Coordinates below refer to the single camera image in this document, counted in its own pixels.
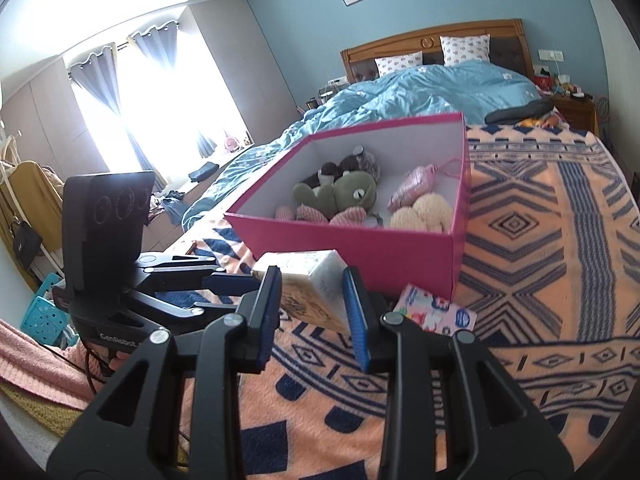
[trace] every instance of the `pink plush toy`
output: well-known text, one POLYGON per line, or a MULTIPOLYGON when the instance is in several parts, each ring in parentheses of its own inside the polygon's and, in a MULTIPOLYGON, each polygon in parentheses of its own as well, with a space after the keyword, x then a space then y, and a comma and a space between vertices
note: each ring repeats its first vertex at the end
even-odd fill
POLYGON ((450 174, 443 171, 443 168, 447 164, 456 160, 460 159, 452 158, 439 166, 430 164, 428 166, 418 166, 415 168, 407 175, 407 178, 402 181, 402 184, 400 184, 396 192, 393 193, 386 208, 394 212, 401 207, 411 207, 422 195, 430 193, 433 190, 437 172, 441 172, 452 178, 459 178, 460 174, 450 174))
POLYGON ((276 220, 295 220, 296 212, 288 205, 281 205, 276 209, 276 220))
POLYGON ((361 226, 367 218, 367 212, 363 207, 356 206, 345 209, 336 214, 331 220, 327 220, 321 212, 315 207, 301 205, 296 212, 296 219, 306 222, 315 222, 319 224, 330 225, 351 225, 361 226))

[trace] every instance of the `blue wall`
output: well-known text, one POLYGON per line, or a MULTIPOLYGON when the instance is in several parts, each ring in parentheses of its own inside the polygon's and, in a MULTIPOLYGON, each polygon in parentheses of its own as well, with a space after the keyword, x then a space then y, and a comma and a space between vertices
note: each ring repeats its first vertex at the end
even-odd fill
POLYGON ((600 32, 589 0, 247 0, 296 103, 344 75, 340 51, 444 23, 522 18, 534 64, 538 49, 562 50, 562 73, 608 94, 600 32))

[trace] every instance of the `nightstand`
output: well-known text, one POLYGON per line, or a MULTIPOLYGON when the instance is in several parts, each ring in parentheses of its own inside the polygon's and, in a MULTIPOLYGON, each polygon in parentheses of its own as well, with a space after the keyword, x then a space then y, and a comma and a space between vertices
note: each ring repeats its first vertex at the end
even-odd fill
POLYGON ((551 96, 556 108, 560 111, 569 126, 576 130, 589 130, 600 137, 596 105, 590 99, 573 99, 567 96, 551 96))

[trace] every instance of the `tissue box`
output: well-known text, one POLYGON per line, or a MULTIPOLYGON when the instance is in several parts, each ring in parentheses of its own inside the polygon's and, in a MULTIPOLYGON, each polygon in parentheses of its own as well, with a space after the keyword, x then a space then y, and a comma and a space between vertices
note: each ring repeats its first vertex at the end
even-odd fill
POLYGON ((261 280, 277 266, 282 273, 280 307, 312 325, 350 333, 342 296, 342 273, 347 264, 337 251, 266 253, 254 265, 252 274, 261 280))
POLYGON ((462 114, 414 117, 360 124, 313 134, 284 153, 225 213, 254 257, 264 253, 337 250, 357 266, 366 287, 399 297, 408 283, 441 298, 453 297, 464 251, 470 165, 462 114), (442 164, 459 157, 449 173, 437 174, 433 191, 454 210, 450 233, 389 228, 332 226, 274 218, 281 205, 293 208, 294 184, 317 171, 324 162, 339 162, 355 146, 364 146, 380 164, 382 176, 373 212, 388 221, 386 204, 406 174, 417 166, 442 164))

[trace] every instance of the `blue curtain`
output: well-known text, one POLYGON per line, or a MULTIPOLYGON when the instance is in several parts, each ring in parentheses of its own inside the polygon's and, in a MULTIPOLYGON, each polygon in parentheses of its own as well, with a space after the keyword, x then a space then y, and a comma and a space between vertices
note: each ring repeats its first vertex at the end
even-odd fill
MULTIPOLYGON (((127 42, 138 49, 164 70, 175 70, 177 59, 178 23, 167 22, 162 27, 151 27, 144 34, 136 32, 127 38, 127 42)), ((196 134, 196 147, 201 158, 213 155, 216 143, 201 131, 196 134)))
MULTIPOLYGON (((100 54, 91 54, 84 63, 73 65, 69 74, 74 83, 84 88, 114 114, 122 118, 115 53, 116 46, 114 44, 107 45, 100 54)), ((162 191, 166 186, 166 180, 158 173, 151 161, 146 158, 142 148, 140 148, 137 140, 126 125, 125 129, 140 167, 143 170, 152 170, 156 173, 154 191, 162 191)))

